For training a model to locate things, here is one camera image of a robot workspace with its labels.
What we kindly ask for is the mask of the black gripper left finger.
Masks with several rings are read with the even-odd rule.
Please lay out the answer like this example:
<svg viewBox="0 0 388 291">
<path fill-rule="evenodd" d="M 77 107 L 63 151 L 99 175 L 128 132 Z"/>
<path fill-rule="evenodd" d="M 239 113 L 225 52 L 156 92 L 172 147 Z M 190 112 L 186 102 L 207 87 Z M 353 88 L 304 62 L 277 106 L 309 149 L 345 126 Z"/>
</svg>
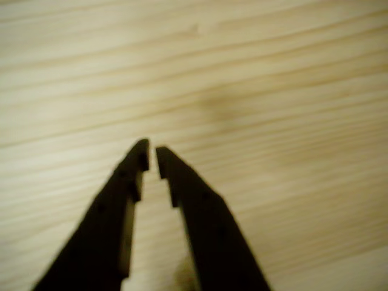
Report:
<svg viewBox="0 0 388 291">
<path fill-rule="evenodd" d="M 95 196 L 35 290 L 121 290 L 130 275 L 135 206 L 148 169 L 149 140 L 140 139 Z"/>
</svg>

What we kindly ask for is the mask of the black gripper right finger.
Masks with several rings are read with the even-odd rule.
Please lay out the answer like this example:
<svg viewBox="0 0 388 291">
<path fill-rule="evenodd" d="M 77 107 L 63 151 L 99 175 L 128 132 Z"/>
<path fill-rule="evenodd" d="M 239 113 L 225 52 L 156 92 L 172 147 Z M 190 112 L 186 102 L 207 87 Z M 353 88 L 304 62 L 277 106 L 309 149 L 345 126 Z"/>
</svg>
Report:
<svg viewBox="0 0 388 291">
<path fill-rule="evenodd" d="M 159 174 L 181 213 L 199 290 L 270 290 L 222 196 L 166 146 Z"/>
</svg>

